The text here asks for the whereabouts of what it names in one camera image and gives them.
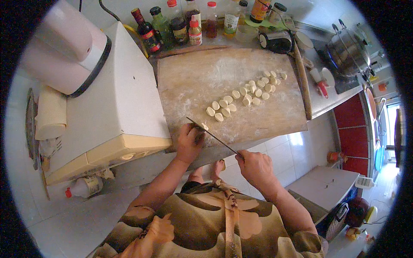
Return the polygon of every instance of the pink appliance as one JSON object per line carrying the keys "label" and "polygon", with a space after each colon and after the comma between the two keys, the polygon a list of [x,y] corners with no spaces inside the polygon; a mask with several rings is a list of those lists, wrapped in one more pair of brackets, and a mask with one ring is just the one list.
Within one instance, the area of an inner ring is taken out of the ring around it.
{"label": "pink appliance", "polygon": [[108,36],[60,0],[27,45],[21,65],[42,83],[77,97],[99,74],[111,46]]}

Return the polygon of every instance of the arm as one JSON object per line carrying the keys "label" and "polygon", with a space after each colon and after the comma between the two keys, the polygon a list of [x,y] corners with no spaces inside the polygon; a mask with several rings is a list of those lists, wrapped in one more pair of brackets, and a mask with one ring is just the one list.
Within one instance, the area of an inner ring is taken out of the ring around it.
{"label": "arm", "polygon": [[235,156],[241,168],[242,176],[257,188],[266,200],[278,209],[285,227],[294,234],[308,231],[318,234],[308,211],[282,187],[273,173],[271,158],[259,152],[240,150]]}
{"label": "arm", "polygon": [[204,143],[204,132],[190,124],[181,127],[176,157],[155,179],[131,202],[128,209],[142,205],[155,211],[175,191],[188,166],[195,160]]}

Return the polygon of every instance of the person's left hand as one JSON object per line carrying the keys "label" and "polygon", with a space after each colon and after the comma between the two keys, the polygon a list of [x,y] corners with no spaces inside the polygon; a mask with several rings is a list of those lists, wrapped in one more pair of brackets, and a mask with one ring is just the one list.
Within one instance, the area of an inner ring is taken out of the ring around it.
{"label": "person's left hand", "polygon": [[180,128],[176,159],[191,164],[204,145],[205,132],[187,123]]}

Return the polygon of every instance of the hand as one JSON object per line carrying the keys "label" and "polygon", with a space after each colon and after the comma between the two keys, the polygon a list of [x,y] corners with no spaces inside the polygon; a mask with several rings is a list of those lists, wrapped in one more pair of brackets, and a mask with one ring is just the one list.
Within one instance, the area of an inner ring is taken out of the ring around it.
{"label": "hand", "polygon": [[278,186],[279,181],[273,173],[273,162],[268,155],[244,149],[238,153],[240,155],[236,155],[235,159],[238,161],[241,174],[252,186],[261,193]]}
{"label": "hand", "polygon": [[205,132],[193,124],[185,124],[180,128],[176,159],[191,164],[204,145]]}

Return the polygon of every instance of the knife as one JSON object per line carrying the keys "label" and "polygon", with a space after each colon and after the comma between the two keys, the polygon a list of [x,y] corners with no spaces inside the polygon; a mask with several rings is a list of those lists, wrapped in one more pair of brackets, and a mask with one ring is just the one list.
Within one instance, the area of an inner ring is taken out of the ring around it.
{"label": "knife", "polygon": [[227,144],[225,144],[223,141],[221,141],[220,139],[218,139],[215,135],[213,135],[212,133],[210,133],[208,130],[205,130],[202,126],[200,126],[198,123],[196,123],[195,121],[193,121],[192,119],[188,118],[191,122],[193,122],[196,126],[198,126],[199,128],[201,128],[203,131],[207,132],[210,136],[214,137],[215,139],[217,139],[220,143],[222,143],[225,147],[227,147],[228,149],[230,149],[232,152],[234,152],[237,155],[240,155],[238,152],[234,151],[231,147],[229,147]]}

